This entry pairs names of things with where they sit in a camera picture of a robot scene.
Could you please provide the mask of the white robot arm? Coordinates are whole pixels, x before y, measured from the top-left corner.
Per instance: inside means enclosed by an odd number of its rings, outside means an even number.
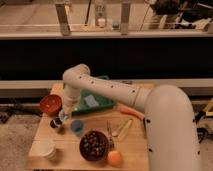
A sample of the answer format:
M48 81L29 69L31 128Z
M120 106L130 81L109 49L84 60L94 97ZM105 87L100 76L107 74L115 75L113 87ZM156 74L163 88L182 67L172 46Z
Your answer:
M92 77L85 64L63 73L63 109L89 90L145 114L150 171L202 171L194 110L186 93L174 85L152 89Z

